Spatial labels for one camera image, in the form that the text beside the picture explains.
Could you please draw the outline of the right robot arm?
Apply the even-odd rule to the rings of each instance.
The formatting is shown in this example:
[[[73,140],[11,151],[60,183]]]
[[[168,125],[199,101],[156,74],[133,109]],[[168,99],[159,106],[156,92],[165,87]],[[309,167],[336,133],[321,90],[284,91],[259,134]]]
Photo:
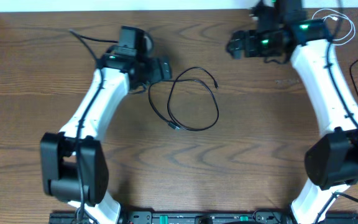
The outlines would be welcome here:
[[[233,33],[227,52],[265,63],[284,56],[299,74],[318,122],[320,139],[305,154],[308,178],[288,221],[342,223],[342,217],[329,218],[328,210],[358,183],[358,104],[337,61],[335,33],[322,19],[309,19],[301,1],[259,1],[250,14],[257,27]]]

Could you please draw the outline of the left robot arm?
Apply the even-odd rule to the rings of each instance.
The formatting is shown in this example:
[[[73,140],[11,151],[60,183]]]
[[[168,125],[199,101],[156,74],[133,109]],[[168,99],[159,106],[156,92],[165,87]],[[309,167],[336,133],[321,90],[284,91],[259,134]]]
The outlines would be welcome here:
[[[172,76],[167,58],[153,57],[150,34],[122,26],[119,40],[97,57],[93,81],[80,106],[58,133],[40,140],[46,195],[75,207],[53,212],[50,223],[127,223],[127,212],[108,192],[109,171],[102,141],[120,102],[138,87]]]

